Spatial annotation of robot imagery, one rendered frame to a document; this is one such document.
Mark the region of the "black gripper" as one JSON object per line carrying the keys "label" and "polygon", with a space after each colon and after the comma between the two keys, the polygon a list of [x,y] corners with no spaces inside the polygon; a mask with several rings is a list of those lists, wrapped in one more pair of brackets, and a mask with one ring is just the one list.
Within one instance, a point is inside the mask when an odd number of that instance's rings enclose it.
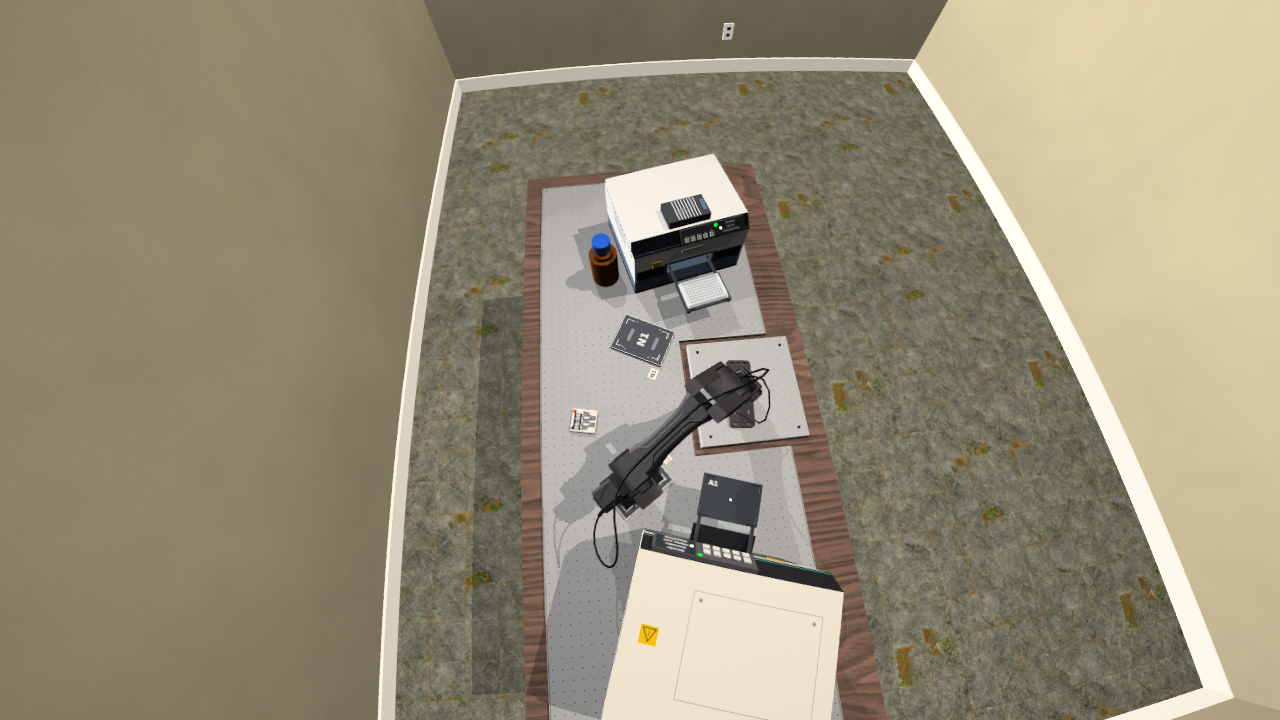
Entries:
{"label": "black gripper", "polygon": [[[617,456],[617,457],[620,457],[620,456]],[[614,457],[614,460],[617,457]],[[613,464],[614,464],[614,460],[608,464],[608,468],[611,468],[611,471],[612,470],[614,471],[614,469],[612,468]],[[649,489],[646,489],[646,492],[644,492],[643,495],[637,493],[636,496],[634,496],[634,500],[636,501],[636,503],[639,502],[637,505],[640,506],[640,509],[646,509],[648,505],[650,505],[654,500],[657,500],[660,495],[663,495],[663,491],[657,484],[657,482],[653,478],[650,478],[650,479],[653,480],[654,486],[652,486]]]}

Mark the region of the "brown bottle with blue cap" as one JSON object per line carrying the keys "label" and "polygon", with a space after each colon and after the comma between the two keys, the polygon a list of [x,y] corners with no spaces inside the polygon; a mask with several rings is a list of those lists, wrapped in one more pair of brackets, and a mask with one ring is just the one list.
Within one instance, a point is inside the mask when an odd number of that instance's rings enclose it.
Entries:
{"label": "brown bottle with blue cap", "polygon": [[[594,252],[593,252],[594,251]],[[593,279],[602,287],[609,287],[620,279],[617,251],[611,245],[608,234],[595,234],[589,251]]]}

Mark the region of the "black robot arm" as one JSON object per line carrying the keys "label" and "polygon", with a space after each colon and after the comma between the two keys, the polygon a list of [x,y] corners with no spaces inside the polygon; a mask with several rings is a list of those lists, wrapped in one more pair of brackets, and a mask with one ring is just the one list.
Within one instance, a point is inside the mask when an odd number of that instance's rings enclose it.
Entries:
{"label": "black robot arm", "polygon": [[[676,411],[652,436],[643,442],[634,445],[634,447],[625,455],[622,454],[623,456],[621,455],[622,457],[617,457],[614,460],[614,465],[612,466],[614,468],[614,474],[609,477],[611,480],[605,480],[602,484],[603,487],[599,486],[591,492],[593,498],[596,501],[602,511],[611,512],[614,503],[614,493],[634,465],[636,465],[636,468],[634,468],[634,471],[628,474],[625,483],[620,487],[614,507],[628,496],[634,498],[637,493],[643,495],[646,489],[654,486],[650,478],[660,470],[659,468],[669,452],[694,429],[705,421],[714,419],[718,424],[731,415],[730,427],[732,428],[755,427],[753,402],[762,395],[762,389],[759,389],[762,384],[758,380],[750,386],[735,389],[733,392],[730,392],[730,395],[722,395],[726,391],[754,380],[754,377],[742,378],[742,375],[746,375],[749,372],[751,372],[751,368],[748,360],[728,360],[726,366],[722,361],[716,363],[716,365],[708,368],[705,372],[692,377],[692,379],[684,386],[689,389],[689,393],[684,396],[684,401],[678,405]],[[701,395],[700,389],[703,388],[707,389],[707,393],[710,395],[712,398],[717,395],[722,396],[714,398],[714,405],[712,405],[710,401],[701,405],[703,401],[708,400],[704,395]],[[746,400],[748,402],[740,407],[740,405]],[[739,425],[735,425],[735,423]],[[750,425],[748,425],[748,423]]]}

